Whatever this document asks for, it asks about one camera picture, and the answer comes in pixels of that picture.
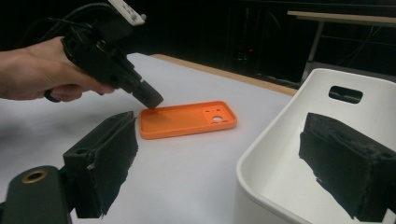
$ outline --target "hand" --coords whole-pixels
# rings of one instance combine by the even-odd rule
[[[84,91],[113,92],[114,88],[85,74],[66,58],[61,39],[0,52],[0,98],[34,100],[52,89],[53,98],[70,102]]]

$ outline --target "table surface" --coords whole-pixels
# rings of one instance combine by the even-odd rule
[[[135,70],[164,98],[160,106],[224,101],[238,117],[231,130],[144,140],[120,194],[102,219],[73,223],[231,223],[236,163],[295,90],[163,55],[132,54]],[[71,103],[0,100],[0,202],[25,170],[64,166],[63,154],[104,119],[145,109],[122,90],[84,93]]]

